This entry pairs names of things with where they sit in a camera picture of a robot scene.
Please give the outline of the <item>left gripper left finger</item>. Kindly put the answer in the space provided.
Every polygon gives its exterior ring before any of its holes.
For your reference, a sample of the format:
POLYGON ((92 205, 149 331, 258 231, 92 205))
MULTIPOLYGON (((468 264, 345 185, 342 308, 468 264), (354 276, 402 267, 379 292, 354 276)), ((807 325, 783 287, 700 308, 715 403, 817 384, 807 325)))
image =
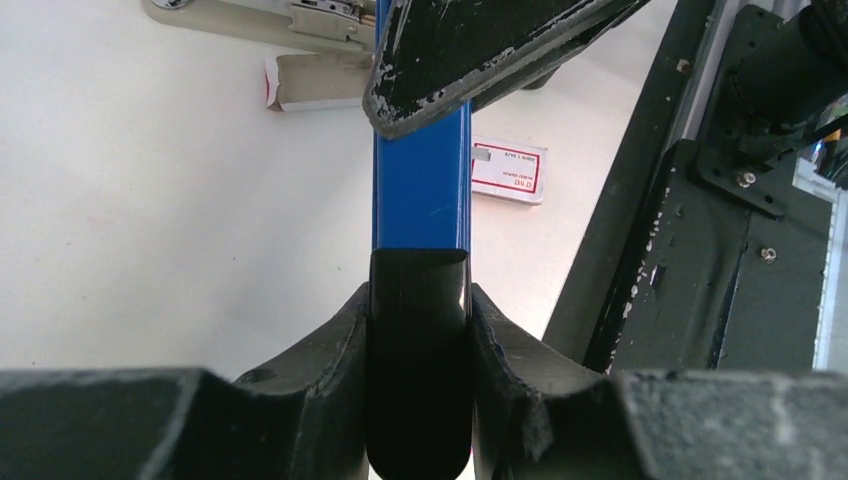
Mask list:
POLYGON ((1 375, 5 479, 364 479, 365 310, 227 381, 203 368, 1 375))

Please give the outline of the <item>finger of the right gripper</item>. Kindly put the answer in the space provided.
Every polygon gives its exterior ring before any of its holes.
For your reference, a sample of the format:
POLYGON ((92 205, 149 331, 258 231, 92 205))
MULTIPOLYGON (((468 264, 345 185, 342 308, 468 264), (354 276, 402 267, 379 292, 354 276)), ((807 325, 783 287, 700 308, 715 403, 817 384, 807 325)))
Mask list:
POLYGON ((556 71, 643 7, 636 0, 389 1, 362 106, 397 139, 556 71))

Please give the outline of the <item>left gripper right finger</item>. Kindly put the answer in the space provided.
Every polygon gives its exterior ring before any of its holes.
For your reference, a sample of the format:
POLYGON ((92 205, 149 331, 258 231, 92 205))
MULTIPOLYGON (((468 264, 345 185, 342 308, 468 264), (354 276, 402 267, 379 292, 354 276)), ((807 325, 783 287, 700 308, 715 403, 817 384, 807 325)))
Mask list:
POLYGON ((843 479, 847 380, 562 356, 471 290, 479 479, 843 479))

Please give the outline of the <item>silver white stapler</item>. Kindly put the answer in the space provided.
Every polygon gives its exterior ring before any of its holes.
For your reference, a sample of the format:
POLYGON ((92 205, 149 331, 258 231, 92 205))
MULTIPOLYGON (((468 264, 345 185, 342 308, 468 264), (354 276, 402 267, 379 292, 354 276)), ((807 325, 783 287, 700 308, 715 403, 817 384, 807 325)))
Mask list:
POLYGON ((374 1, 158 1, 141 3, 162 24, 318 53, 375 49, 374 1))

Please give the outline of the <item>red white staple box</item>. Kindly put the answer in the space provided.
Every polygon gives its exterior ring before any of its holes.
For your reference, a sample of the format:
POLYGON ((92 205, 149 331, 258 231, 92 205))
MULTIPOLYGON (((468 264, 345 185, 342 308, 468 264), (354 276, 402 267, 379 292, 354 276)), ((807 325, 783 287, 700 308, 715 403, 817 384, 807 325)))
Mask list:
POLYGON ((543 202, 548 150, 473 135, 472 192, 527 205, 543 202))

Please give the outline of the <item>staple box tray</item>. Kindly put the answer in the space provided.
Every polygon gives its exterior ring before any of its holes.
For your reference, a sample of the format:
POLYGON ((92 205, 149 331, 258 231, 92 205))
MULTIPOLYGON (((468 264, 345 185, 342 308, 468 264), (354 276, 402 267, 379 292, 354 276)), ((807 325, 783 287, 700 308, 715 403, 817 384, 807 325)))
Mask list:
POLYGON ((266 60, 266 108, 293 112, 360 107, 371 72, 367 53, 292 54, 266 60))

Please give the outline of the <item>blue black stapler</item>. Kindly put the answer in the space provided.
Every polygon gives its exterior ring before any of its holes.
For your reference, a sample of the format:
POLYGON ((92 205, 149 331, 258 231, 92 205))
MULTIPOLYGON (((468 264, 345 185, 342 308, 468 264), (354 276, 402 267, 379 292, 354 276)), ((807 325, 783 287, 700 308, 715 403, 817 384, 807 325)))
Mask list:
POLYGON ((468 107, 375 137, 365 429, 383 479, 454 479, 469 460, 470 200, 468 107))

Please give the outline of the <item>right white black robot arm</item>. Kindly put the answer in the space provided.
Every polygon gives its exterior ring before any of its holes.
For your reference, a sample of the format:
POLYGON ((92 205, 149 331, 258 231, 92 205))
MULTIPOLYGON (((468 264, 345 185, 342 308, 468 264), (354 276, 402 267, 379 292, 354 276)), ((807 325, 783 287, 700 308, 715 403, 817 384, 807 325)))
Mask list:
MULTIPOLYGON (((638 1, 394 1, 362 98, 374 131, 398 139, 464 105, 482 109, 556 70, 641 8, 638 1)), ((763 123, 745 159, 804 142, 799 130, 847 90, 847 5, 813 1, 725 76, 730 103, 763 123)))

